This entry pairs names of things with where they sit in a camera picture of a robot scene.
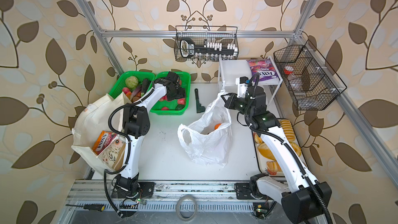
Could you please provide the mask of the white plastic bag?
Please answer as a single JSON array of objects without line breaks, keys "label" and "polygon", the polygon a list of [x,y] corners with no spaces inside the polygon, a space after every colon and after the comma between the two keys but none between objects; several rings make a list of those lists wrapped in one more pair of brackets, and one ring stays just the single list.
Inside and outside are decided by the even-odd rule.
[{"label": "white plastic bag", "polygon": [[[217,164],[221,167],[227,165],[233,135],[232,119],[221,98],[223,94],[226,94],[225,90],[218,93],[199,120],[189,125],[180,124],[178,127],[180,145],[196,164]],[[219,123],[221,126],[214,130],[214,126]]]}]

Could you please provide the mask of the cream floral tote bag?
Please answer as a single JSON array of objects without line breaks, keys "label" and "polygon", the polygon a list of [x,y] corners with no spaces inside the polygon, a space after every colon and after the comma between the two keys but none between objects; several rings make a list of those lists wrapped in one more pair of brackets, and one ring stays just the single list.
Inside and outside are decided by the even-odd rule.
[{"label": "cream floral tote bag", "polygon": [[98,155],[92,147],[102,131],[110,131],[108,119],[111,113],[131,101],[124,93],[119,94],[115,99],[106,94],[94,103],[89,104],[79,115],[75,126],[72,128],[73,145],[72,149],[77,152],[84,161],[100,175],[104,170],[113,171]]}]

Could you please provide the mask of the orange snack bag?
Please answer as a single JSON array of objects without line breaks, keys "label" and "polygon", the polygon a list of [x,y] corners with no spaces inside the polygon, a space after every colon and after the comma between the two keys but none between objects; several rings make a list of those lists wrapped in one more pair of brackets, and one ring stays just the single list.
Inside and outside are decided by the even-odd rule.
[{"label": "orange snack bag", "polygon": [[116,148],[121,146],[119,135],[114,132],[102,131],[98,139],[94,143],[92,150],[96,155],[101,154],[108,146]]}]

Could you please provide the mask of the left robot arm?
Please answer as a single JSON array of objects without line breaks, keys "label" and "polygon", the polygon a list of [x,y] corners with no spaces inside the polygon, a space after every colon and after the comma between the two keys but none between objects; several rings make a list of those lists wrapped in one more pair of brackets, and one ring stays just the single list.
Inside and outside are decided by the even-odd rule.
[{"label": "left robot arm", "polygon": [[[178,74],[168,72],[165,77],[155,79],[144,96],[116,108],[108,119],[111,131],[125,137],[125,149],[121,169],[115,172],[105,170],[104,177],[116,174],[115,188],[124,192],[127,198],[139,197],[143,192],[138,183],[138,161],[143,140],[150,129],[149,112],[162,97],[168,101],[186,97],[186,90],[182,87]],[[112,118],[119,111],[123,111],[122,131],[112,126]]]}]

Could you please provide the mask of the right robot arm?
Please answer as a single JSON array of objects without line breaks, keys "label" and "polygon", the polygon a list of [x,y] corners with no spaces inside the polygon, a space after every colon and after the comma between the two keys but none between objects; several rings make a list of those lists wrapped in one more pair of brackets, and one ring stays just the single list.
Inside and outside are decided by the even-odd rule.
[{"label": "right robot arm", "polygon": [[286,184],[266,174],[252,176],[249,182],[255,198],[270,197],[283,207],[293,224],[309,223],[310,219],[325,216],[333,222],[328,210],[332,189],[327,182],[321,183],[301,161],[284,134],[279,120],[267,110],[266,94],[259,88],[260,75],[237,79],[238,92],[223,94],[226,108],[243,115],[245,126],[260,135],[281,168]]}]

